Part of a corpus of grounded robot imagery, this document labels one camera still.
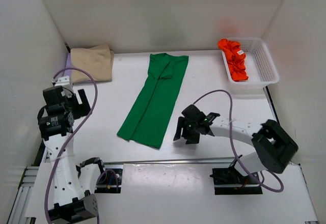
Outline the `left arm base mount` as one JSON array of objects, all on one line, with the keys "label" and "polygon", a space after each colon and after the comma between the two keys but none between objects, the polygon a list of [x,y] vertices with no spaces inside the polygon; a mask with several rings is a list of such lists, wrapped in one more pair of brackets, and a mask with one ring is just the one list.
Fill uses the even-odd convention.
[{"label": "left arm base mount", "polygon": [[122,188],[123,164],[106,164],[107,171],[97,184],[95,193],[119,194]]}]

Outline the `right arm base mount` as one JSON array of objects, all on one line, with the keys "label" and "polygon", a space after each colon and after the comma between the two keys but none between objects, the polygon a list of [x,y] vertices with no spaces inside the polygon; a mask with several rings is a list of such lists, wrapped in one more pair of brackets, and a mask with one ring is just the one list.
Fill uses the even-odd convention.
[{"label": "right arm base mount", "polygon": [[262,187],[250,176],[243,176],[232,166],[212,168],[215,195],[259,195]]}]

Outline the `green t shirt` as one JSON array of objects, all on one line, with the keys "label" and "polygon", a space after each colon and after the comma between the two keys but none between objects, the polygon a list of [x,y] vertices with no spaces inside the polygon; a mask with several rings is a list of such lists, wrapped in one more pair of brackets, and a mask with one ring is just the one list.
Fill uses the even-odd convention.
[{"label": "green t shirt", "polygon": [[178,98],[189,56],[151,54],[147,78],[117,136],[160,149]]}]

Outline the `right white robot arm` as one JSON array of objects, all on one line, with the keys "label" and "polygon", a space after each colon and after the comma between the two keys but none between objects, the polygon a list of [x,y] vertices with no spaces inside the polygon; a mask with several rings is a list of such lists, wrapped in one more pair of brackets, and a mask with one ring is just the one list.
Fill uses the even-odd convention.
[{"label": "right white robot arm", "polygon": [[199,143],[201,135],[227,137],[255,149],[230,165],[230,170],[246,177],[255,172],[269,170],[281,174],[298,151],[298,145],[274,120],[262,124],[231,121],[218,113],[205,115],[191,104],[178,118],[174,140],[185,139],[186,144]]}]

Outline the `beige t shirt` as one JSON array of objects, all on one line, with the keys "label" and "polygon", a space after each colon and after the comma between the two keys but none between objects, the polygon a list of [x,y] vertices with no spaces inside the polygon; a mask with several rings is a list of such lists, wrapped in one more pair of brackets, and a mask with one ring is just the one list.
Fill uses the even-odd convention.
[{"label": "beige t shirt", "polygon": [[108,44],[91,48],[73,48],[71,65],[89,73],[95,81],[112,81],[114,52]]}]

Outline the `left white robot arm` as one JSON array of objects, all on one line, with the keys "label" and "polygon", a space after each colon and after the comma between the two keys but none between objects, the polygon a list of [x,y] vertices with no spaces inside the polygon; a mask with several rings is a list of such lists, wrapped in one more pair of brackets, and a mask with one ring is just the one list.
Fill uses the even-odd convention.
[{"label": "left white robot arm", "polygon": [[82,103],[64,86],[43,91],[46,105],[38,113],[38,125],[51,164],[44,201],[48,223],[79,223],[98,217],[94,192],[104,164],[98,157],[80,164],[73,158],[73,123],[91,111],[84,90],[78,93]]}]

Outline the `purple t shirt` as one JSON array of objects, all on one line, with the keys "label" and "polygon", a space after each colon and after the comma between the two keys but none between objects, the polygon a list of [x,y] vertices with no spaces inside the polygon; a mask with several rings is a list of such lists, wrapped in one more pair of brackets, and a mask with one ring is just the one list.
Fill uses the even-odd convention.
[{"label": "purple t shirt", "polygon": [[72,72],[73,70],[68,69],[72,67],[72,62],[71,62],[71,53],[68,53],[67,55],[67,60],[66,60],[66,68],[67,70],[64,71],[64,76],[69,76],[71,83],[73,83],[72,81]]}]

